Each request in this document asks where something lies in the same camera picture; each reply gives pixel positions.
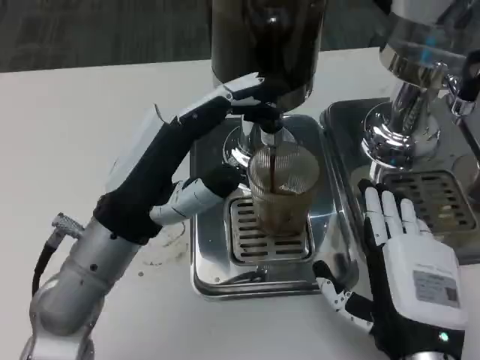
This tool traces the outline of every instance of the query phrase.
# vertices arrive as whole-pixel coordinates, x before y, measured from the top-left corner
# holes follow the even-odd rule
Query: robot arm
[[[109,192],[99,199],[85,229],[62,215],[54,223],[35,269],[33,335],[21,359],[93,359],[90,333],[104,297],[137,251],[163,225],[207,209],[238,186],[239,175],[231,166],[172,184],[194,141],[228,113],[255,113],[261,121],[274,121],[280,115],[268,104],[274,98],[275,87],[252,73],[216,88],[172,121],[164,121],[156,107],[148,114],[130,151],[117,161]],[[37,291],[41,273],[65,235],[78,240],[60,272]]]
[[[455,252],[417,219],[412,201],[367,180],[358,186],[373,301],[345,291],[317,262],[322,294],[390,359],[460,359],[467,315]]]

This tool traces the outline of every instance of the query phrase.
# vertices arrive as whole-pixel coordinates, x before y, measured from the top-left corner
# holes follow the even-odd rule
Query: coffee machine
[[[326,0],[211,0],[208,9],[215,83],[258,71],[283,89],[274,102],[282,113],[305,102],[313,88]],[[331,190],[335,181],[327,171],[318,121],[282,115],[272,125],[251,116],[256,115],[228,118],[190,151],[192,176],[222,162],[244,174],[224,204],[190,223],[194,288],[213,299],[310,293],[318,290],[311,266],[320,259],[342,282],[355,283],[353,235],[348,226],[338,226],[348,221]],[[304,232],[274,238],[257,223],[245,170],[258,148],[282,141],[298,143],[315,155],[320,187]]]
[[[321,117],[345,209],[362,228],[359,179],[415,203],[460,264],[480,260],[479,1],[382,1],[379,58],[397,77],[390,98],[333,103]]]

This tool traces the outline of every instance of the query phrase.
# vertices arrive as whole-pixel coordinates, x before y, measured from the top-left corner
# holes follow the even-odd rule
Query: white robotic hand
[[[313,264],[320,291],[390,359],[460,359],[467,315],[455,252],[417,219],[411,200],[368,180],[358,186],[373,301],[345,290],[321,261]]]
[[[370,220],[365,226],[369,225],[373,233],[364,240],[374,240],[375,243],[365,244],[367,249],[384,245],[389,239],[404,234],[434,239],[427,224],[416,217],[412,200],[401,193],[393,194],[383,184],[373,186],[368,180],[361,180],[358,187],[365,201],[365,217]]]

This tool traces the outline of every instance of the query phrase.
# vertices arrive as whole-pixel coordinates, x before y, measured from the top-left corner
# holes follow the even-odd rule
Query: drip tray
[[[259,228],[251,197],[234,199],[230,203],[230,247],[238,265],[251,266],[270,262],[298,262],[312,254],[308,223],[297,236],[266,235]]]
[[[417,216],[433,233],[456,233],[476,227],[472,210],[448,171],[390,173],[383,177],[383,183],[410,198]]]

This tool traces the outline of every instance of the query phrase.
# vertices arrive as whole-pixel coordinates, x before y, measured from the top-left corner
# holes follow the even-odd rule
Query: metal drip tray
[[[251,197],[234,199],[230,205],[229,242],[239,265],[256,265],[274,261],[298,262],[312,254],[308,223],[302,234],[290,237],[268,236],[259,228]]]
[[[190,176],[201,176],[224,161],[224,143],[240,125],[230,118],[195,142],[190,151]],[[210,299],[308,294],[318,291],[312,271],[325,261],[346,286],[358,280],[351,254],[353,235],[344,200],[333,179],[330,154],[318,122],[303,115],[283,117],[295,141],[315,155],[321,184],[308,212],[304,234],[270,238],[258,227],[246,184],[222,203],[196,215],[191,231],[193,288]]]
[[[437,239],[452,246],[461,265],[480,262],[480,211],[467,196],[477,181],[478,164],[460,129],[447,116],[436,117],[439,143],[431,156],[415,159],[411,169],[393,169],[372,161],[362,150],[363,120],[370,110],[388,99],[351,100],[333,103],[321,116],[332,169],[346,194],[345,209],[360,234],[363,226],[360,179],[385,182],[403,191]],[[472,116],[479,115],[479,109]],[[480,134],[478,121],[475,125]]]
[[[410,198],[417,215],[433,233],[463,232],[476,227],[472,210],[450,172],[390,173],[383,183]]]

